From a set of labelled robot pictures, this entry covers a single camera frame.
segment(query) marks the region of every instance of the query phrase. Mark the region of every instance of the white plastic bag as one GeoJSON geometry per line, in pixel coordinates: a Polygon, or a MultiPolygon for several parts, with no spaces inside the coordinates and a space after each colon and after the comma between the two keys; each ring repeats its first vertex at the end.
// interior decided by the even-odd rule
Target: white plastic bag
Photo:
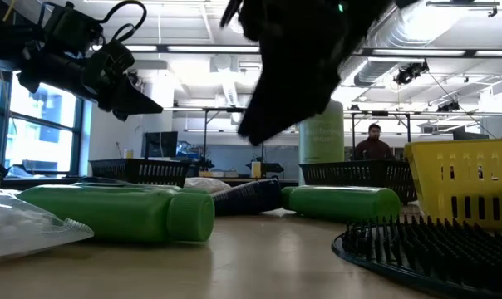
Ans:
{"type": "Polygon", "coordinates": [[[207,192],[209,192],[211,194],[211,193],[231,189],[231,186],[220,181],[219,179],[186,178],[185,188],[205,189],[205,190],[207,190],[207,192]]]}
{"type": "Polygon", "coordinates": [[[61,221],[0,189],[0,259],[28,255],[94,236],[85,224],[61,221]]]}

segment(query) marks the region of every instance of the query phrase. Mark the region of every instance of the dark green bristle mat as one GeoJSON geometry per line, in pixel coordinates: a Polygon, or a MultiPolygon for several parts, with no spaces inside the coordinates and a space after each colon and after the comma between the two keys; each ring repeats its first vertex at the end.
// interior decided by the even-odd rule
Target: dark green bristle mat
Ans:
{"type": "Polygon", "coordinates": [[[332,243],[341,258],[442,297],[502,298],[502,234],[405,216],[354,223],[332,243]]]}

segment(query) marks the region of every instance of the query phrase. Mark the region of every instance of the black wire basket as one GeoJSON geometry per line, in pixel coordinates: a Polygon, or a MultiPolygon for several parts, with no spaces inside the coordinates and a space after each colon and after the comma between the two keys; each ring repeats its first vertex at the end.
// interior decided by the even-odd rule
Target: black wire basket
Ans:
{"type": "Polygon", "coordinates": [[[190,163],[146,159],[91,161],[92,176],[119,179],[133,184],[185,185],[190,163]]]}
{"type": "Polygon", "coordinates": [[[308,185],[382,187],[395,191],[402,203],[417,200],[410,165],[405,161],[368,160],[299,166],[308,185]]]}

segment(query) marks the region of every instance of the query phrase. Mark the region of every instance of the black basket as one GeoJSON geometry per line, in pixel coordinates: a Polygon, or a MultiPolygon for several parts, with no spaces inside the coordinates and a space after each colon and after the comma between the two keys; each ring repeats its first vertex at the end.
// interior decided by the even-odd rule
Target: black basket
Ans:
{"type": "Polygon", "coordinates": [[[283,206],[276,179],[264,179],[212,194],[216,216],[256,215],[283,206]]]}
{"type": "Polygon", "coordinates": [[[395,191],[402,203],[417,200],[408,162],[368,160],[299,166],[308,185],[385,187],[395,191]]]}
{"type": "Polygon", "coordinates": [[[190,163],[146,159],[91,161],[92,176],[119,179],[133,184],[185,185],[190,163]]]}

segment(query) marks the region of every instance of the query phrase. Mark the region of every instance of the table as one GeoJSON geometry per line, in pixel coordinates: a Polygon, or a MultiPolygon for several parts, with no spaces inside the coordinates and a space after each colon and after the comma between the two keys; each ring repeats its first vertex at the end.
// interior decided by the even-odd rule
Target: table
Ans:
{"type": "Polygon", "coordinates": [[[77,243],[0,263],[0,298],[431,298],[336,257],[339,223],[217,218],[206,246],[77,243]]]}

